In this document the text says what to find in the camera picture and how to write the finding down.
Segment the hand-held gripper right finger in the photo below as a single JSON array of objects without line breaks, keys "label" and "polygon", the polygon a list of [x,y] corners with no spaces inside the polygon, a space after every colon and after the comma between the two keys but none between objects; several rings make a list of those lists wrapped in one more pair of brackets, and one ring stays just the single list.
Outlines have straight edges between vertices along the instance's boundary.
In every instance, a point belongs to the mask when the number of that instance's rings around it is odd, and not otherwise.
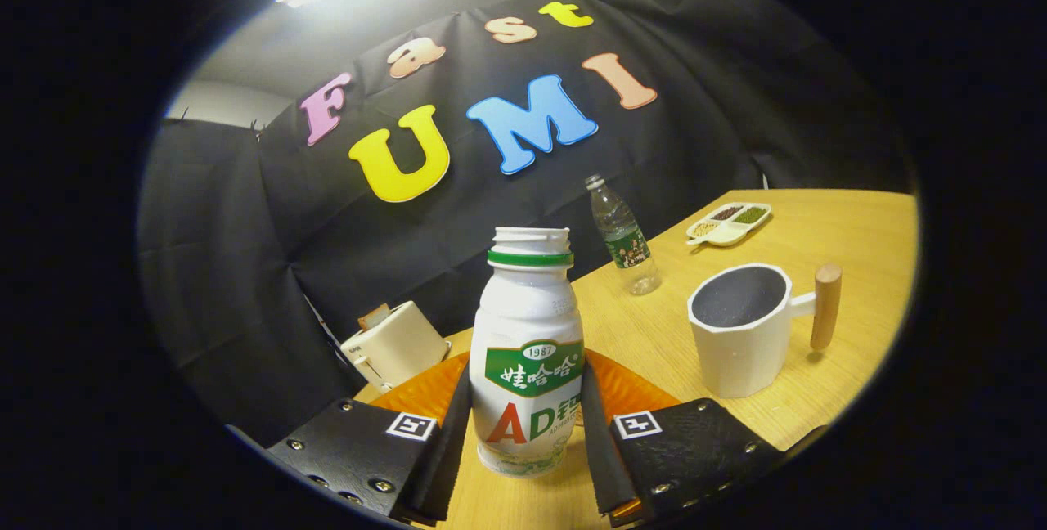
[{"label": "hand-held gripper right finger", "polygon": [[588,470],[615,528],[697,511],[786,457],[711,398],[680,401],[594,350],[583,362]]}]

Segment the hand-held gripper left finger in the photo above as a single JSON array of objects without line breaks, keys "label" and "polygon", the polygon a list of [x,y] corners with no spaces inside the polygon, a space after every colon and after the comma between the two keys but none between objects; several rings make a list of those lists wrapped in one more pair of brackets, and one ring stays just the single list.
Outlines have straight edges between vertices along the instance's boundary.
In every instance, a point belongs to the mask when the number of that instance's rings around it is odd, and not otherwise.
[{"label": "hand-held gripper left finger", "polygon": [[447,518],[471,408],[461,353],[366,402],[338,398],[267,448],[291,473],[371,514]]}]

